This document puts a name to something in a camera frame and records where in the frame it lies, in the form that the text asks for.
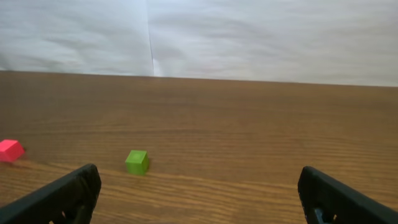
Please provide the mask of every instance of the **black object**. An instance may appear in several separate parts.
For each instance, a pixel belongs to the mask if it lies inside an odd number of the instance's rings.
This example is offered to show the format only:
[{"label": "black object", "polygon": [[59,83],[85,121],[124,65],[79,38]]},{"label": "black object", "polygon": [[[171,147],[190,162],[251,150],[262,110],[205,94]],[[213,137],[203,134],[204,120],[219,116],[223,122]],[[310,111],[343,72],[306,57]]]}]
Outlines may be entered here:
[{"label": "black object", "polygon": [[[101,188],[88,164],[0,208],[0,224],[89,224]],[[298,194],[308,224],[393,224],[398,213],[312,167],[304,167]]]},{"label": "black object", "polygon": [[298,194],[308,224],[396,224],[398,213],[313,167],[304,167]]},{"label": "black object", "polygon": [[97,167],[87,164],[0,208],[0,224],[89,224],[100,189]]}]

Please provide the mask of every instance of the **block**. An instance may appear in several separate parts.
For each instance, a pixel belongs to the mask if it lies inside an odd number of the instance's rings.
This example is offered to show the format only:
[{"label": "block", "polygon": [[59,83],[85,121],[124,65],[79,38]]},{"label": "block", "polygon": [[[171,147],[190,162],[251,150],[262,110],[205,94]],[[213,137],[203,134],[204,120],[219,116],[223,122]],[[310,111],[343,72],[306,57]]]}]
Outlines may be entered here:
[{"label": "block", "polygon": [[0,142],[0,161],[14,162],[25,153],[24,148],[16,140],[3,140]]},{"label": "block", "polygon": [[146,151],[132,150],[126,159],[127,171],[130,174],[145,175],[149,161]]}]

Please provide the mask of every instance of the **wooden table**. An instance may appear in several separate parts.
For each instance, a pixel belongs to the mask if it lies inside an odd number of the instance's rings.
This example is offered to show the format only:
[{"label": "wooden table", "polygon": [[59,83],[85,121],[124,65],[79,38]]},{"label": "wooden table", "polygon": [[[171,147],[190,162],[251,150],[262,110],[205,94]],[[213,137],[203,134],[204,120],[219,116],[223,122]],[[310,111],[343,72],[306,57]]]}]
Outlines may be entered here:
[{"label": "wooden table", "polygon": [[305,165],[398,210],[398,88],[2,72],[0,99],[27,148],[0,206],[92,162],[92,223],[305,223]]}]

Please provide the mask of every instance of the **red block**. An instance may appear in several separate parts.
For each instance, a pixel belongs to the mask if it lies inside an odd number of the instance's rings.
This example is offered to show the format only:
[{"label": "red block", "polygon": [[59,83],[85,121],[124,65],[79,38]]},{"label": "red block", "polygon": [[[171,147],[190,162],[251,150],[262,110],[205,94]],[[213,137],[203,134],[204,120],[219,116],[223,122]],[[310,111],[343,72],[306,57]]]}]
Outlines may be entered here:
[{"label": "red block", "polygon": [[14,162],[25,153],[24,148],[16,140],[3,140],[0,142],[0,161]]}]

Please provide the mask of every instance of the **white backdrop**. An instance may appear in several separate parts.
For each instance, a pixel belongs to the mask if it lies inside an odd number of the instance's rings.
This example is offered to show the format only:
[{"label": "white backdrop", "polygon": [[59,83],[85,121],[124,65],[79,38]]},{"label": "white backdrop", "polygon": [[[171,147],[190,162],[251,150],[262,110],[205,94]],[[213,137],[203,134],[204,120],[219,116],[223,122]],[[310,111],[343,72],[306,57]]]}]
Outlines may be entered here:
[{"label": "white backdrop", "polygon": [[398,86],[395,0],[1,0],[0,68]]}]

